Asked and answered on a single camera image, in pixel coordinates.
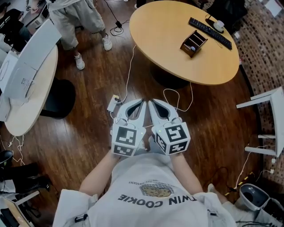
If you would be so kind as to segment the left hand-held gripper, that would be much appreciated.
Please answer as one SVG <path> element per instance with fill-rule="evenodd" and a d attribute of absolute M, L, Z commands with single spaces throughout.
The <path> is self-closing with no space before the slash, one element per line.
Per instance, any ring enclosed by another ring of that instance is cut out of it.
<path fill-rule="evenodd" d="M 121 106 L 122 115 L 114 118 L 111 131 L 111 152 L 122 157 L 133 157 L 146 151 L 143 127 L 146 116 L 146 102 L 139 98 Z"/>

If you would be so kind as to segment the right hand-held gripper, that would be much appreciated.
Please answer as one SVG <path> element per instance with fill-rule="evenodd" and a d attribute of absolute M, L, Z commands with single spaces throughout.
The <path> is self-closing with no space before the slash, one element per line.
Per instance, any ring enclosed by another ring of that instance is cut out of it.
<path fill-rule="evenodd" d="M 173 155 L 187 150 L 190 134 L 187 124 L 178 116 L 169 103 L 153 99 L 148 101 L 153 124 L 154 140 L 165 155 Z"/>

